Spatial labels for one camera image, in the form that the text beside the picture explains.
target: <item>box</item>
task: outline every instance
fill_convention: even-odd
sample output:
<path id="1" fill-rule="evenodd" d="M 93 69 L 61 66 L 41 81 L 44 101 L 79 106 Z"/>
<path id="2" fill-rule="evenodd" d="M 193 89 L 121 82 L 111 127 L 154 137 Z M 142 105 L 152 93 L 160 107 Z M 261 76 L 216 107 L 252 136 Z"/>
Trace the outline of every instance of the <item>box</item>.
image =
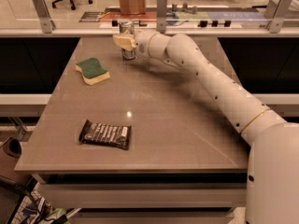
<path id="1" fill-rule="evenodd" d="M 146 0 L 120 0 L 121 14 L 144 14 L 146 13 Z"/>

